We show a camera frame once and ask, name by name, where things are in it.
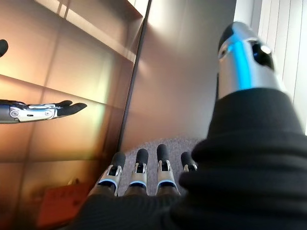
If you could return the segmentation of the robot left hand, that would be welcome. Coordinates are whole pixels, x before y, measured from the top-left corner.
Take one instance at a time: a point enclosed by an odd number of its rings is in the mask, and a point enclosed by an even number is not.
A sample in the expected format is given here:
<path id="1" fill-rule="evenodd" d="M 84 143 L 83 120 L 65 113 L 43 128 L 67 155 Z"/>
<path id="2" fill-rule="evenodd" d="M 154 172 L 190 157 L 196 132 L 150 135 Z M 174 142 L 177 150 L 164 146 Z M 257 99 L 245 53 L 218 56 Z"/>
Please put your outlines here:
<path id="1" fill-rule="evenodd" d="M 85 103 L 73 104 L 65 100 L 60 103 L 25 104 L 19 101 L 0 101 L 0 123 L 17 124 L 51 120 L 76 114 L 87 107 Z"/>

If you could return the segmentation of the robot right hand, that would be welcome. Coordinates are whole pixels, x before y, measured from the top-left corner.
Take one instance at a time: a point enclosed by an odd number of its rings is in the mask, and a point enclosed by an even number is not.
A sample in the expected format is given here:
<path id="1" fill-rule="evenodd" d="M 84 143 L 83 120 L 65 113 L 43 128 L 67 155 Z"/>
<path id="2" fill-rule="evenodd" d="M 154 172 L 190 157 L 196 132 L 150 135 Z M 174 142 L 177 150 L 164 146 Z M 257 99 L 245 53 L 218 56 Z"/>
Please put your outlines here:
<path id="1" fill-rule="evenodd" d="M 184 172 L 186 189 L 114 197 L 98 182 L 71 230 L 304 230 L 307 137 L 275 69 L 252 29 L 233 22 L 218 46 L 217 96 L 207 138 Z"/>

